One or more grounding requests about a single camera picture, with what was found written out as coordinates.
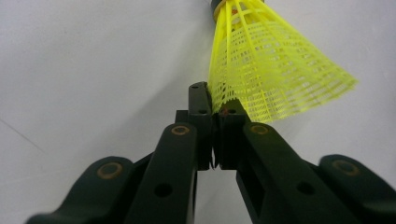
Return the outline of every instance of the black plastic part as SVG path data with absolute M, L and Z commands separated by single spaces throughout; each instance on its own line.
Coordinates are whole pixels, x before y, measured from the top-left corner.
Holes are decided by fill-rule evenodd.
M 212 105 L 205 82 L 189 87 L 188 123 L 198 133 L 198 170 L 209 169 L 212 163 Z
M 188 110 L 177 110 L 176 111 L 176 117 L 175 117 L 175 123 L 178 122 L 189 122 L 189 111 Z
M 396 223 L 396 192 L 358 161 L 341 155 L 320 160 L 319 170 L 329 187 L 363 223 Z
M 247 123 L 244 135 L 237 179 L 254 223 L 359 223 L 272 127 Z
M 125 224 L 193 222 L 196 144 L 196 129 L 188 123 L 163 131 Z
M 216 7 L 222 2 L 222 0 L 212 0 L 210 6 L 212 7 L 212 13 L 215 13 Z
M 119 157 L 107 157 L 93 163 L 55 212 L 31 217 L 27 224 L 121 223 L 149 157 L 135 164 Z
M 236 170 L 241 154 L 242 127 L 249 121 L 248 115 L 238 100 L 229 101 L 215 115 L 215 164 L 222 170 Z

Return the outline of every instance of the yellow shuttlecock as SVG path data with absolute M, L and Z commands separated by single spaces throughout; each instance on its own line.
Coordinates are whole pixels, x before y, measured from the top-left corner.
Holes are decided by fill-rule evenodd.
M 238 99 L 270 122 L 321 105 L 357 80 L 261 0 L 213 0 L 217 21 L 208 88 L 213 111 Z

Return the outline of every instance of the hole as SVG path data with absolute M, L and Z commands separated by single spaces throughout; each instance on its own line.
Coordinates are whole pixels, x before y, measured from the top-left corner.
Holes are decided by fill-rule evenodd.
M 171 195 L 172 191 L 173 191 L 172 186 L 168 184 L 160 184 L 154 190 L 155 195 L 157 195 L 160 198 L 164 198 Z
M 111 165 L 111 164 L 107 164 L 102 166 L 102 173 L 104 175 L 111 175 L 116 173 L 118 170 L 118 167 L 116 165 Z
M 299 190 L 301 193 L 306 194 L 306 195 L 313 195 L 315 194 L 315 189 L 312 187 L 312 185 L 306 183 L 306 182 L 301 182 L 300 184 L 297 185 L 297 190 Z

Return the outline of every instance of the plastic mesh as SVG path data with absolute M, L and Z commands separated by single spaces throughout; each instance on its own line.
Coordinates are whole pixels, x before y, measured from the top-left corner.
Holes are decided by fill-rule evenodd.
M 214 112 L 237 98 L 251 120 L 270 122 L 356 83 L 260 0 L 227 0 L 219 10 L 208 80 Z

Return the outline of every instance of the brass screw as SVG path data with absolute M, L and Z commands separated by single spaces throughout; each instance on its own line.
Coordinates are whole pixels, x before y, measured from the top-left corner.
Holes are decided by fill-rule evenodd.
M 172 133 L 175 135 L 184 135 L 186 133 L 189 133 L 190 129 L 187 128 L 186 126 L 176 126 L 175 128 L 172 129 Z
M 256 133 L 256 134 L 261 134 L 261 135 L 267 134 L 269 132 L 266 127 L 257 125 L 257 124 L 251 126 L 250 131 L 253 133 Z
M 122 172 L 122 165 L 117 162 L 109 162 L 102 165 L 96 174 L 102 179 L 114 179 Z
M 350 176 L 358 175 L 361 172 L 356 165 L 354 165 L 349 161 L 343 161 L 343 160 L 334 161 L 332 163 L 332 167 L 341 171 L 345 175 L 350 175 Z

